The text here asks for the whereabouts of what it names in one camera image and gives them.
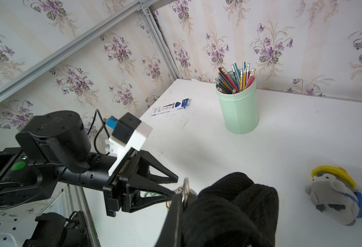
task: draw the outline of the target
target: table surface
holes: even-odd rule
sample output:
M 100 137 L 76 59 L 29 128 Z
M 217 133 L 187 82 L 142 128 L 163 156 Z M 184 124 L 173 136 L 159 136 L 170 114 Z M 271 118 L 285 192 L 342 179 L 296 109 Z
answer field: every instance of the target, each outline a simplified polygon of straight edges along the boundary
M 362 246 L 362 219 L 343 226 L 315 209 L 304 187 L 319 165 L 345 168 L 362 188 L 362 103 L 258 90 L 259 123 L 229 132 L 215 85 L 178 79 L 140 118 L 153 127 L 143 149 L 199 192 L 235 171 L 277 189 L 276 246 Z M 189 98 L 184 110 L 151 116 L 153 107 Z M 107 217 L 103 194 L 85 189 L 102 247 L 154 246 L 167 210 L 157 204 Z

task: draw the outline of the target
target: key ring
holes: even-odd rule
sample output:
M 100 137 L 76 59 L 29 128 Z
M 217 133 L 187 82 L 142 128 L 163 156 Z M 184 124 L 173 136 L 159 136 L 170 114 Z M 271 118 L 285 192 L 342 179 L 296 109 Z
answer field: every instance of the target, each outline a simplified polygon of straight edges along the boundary
M 189 179 L 186 177 L 184 178 L 184 186 L 182 191 L 182 202 L 184 208 L 187 207 L 188 195 L 189 195 Z

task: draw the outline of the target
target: plush penguin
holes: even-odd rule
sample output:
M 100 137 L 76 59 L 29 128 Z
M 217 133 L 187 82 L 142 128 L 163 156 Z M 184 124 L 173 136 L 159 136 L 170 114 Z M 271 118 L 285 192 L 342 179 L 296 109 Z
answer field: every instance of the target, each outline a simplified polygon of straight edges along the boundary
M 312 171 L 312 183 L 306 187 L 316 209 L 352 226 L 356 218 L 362 218 L 362 194 L 346 170 L 323 165 Z

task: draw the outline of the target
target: yellow pencil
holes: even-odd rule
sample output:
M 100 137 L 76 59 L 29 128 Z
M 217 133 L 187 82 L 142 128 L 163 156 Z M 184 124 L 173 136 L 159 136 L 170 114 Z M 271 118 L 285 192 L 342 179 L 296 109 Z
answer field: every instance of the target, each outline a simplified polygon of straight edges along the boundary
M 244 73 L 243 73 L 243 90 L 245 89 L 246 79 L 247 79 L 247 74 L 246 74 L 246 71 L 244 71 Z
M 240 92 L 243 91 L 243 73 L 240 73 Z

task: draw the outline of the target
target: yellow hat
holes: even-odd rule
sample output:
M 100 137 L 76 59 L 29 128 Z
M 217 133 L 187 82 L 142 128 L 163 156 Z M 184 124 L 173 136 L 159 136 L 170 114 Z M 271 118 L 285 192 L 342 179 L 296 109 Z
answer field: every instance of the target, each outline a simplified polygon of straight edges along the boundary
M 319 172 L 330 172 L 333 173 L 337 176 L 339 176 L 341 179 L 343 179 L 344 181 L 346 181 L 346 183 L 348 183 L 352 188 L 356 187 L 356 182 L 351 178 L 351 176 L 349 176 L 347 174 L 347 171 L 344 170 L 343 168 L 338 168 L 338 167 L 334 167 L 334 166 L 330 166 L 330 165 L 321 165 L 319 167 L 316 167 L 313 171 L 312 171 L 312 177 L 314 177 L 317 173 Z

